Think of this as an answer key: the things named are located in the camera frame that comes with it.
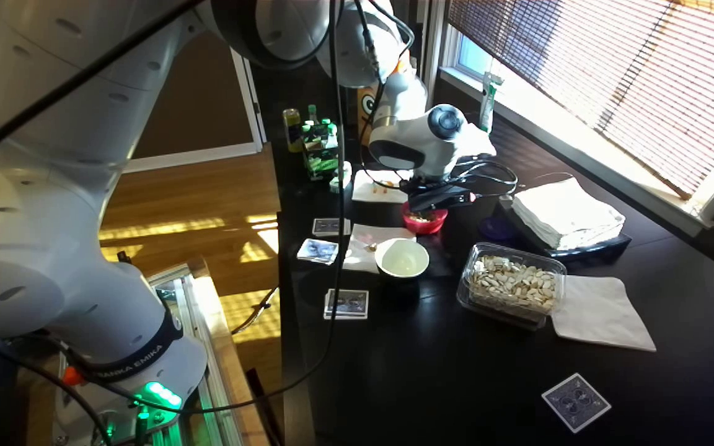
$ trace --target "black tabletop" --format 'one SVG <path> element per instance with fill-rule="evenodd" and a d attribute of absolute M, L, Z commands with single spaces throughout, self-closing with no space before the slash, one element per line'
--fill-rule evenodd
<path fill-rule="evenodd" d="M 615 259 L 568 263 L 572 275 L 624 280 L 655 354 L 558 340 L 551 326 L 519 330 L 457 303 L 467 248 L 494 210 L 457 210 L 446 236 L 426 241 L 441 268 L 391 280 L 287 259 L 293 337 L 303 363 L 324 354 L 307 381 L 317 443 L 714 443 L 714 259 L 593 184 L 627 215 L 629 244 Z M 336 200 L 310 200 L 286 248 Z M 370 289 L 367 321 L 324 321 L 328 287 Z M 612 409 L 570 433 L 541 394 L 582 375 Z"/>

